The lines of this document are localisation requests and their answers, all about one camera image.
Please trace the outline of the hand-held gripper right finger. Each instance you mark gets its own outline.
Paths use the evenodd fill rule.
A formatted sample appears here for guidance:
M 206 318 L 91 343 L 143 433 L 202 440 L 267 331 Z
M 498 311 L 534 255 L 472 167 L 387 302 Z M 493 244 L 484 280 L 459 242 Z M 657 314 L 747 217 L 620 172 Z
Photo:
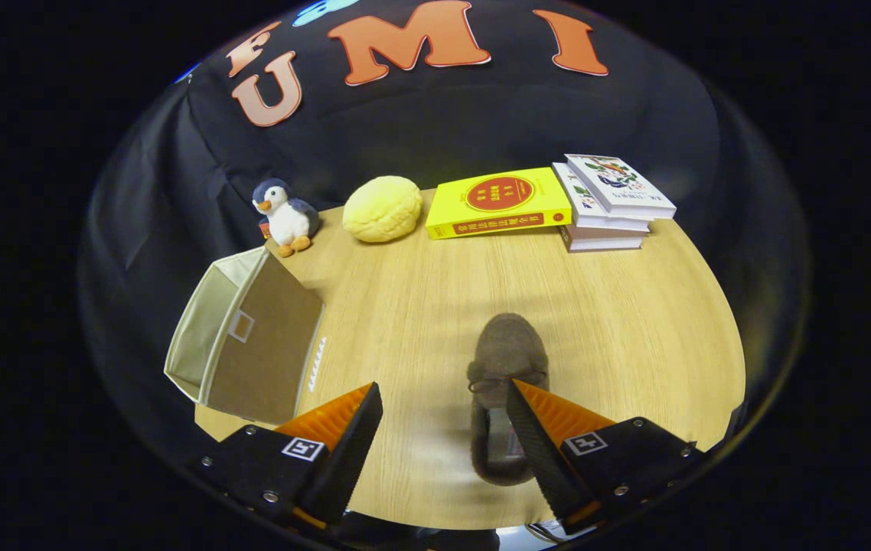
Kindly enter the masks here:
M 676 489 L 705 455 L 644 416 L 611 421 L 522 380 L 507 381 L 507 415 L 568 534 L 636 514 Z

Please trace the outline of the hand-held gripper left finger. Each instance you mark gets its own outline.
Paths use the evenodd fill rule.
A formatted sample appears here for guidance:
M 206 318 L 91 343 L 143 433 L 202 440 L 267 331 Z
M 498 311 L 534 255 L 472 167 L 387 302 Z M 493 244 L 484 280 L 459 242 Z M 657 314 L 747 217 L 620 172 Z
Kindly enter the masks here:
M 278 428 L 245 425 L 188 470 L 265 520 L 323 533 L 344 517 L 382 418 L 379 385 L 368 383 Z

